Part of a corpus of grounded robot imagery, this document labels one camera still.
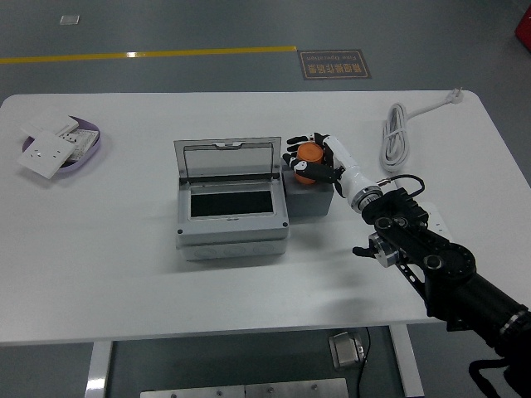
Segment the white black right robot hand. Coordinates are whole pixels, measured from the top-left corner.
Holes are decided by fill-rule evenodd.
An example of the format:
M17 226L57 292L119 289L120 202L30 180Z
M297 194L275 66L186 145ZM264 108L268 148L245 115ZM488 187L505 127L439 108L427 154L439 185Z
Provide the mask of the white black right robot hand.
M349 206L360 213L370 202L382 196L377 183L362 174L361 167L349 151L333 135L312 133L289 138L287 153L282 158L297 176L333 184L338 194ZM298 154L307 143L312 143L322 152L319 162L303 160Z

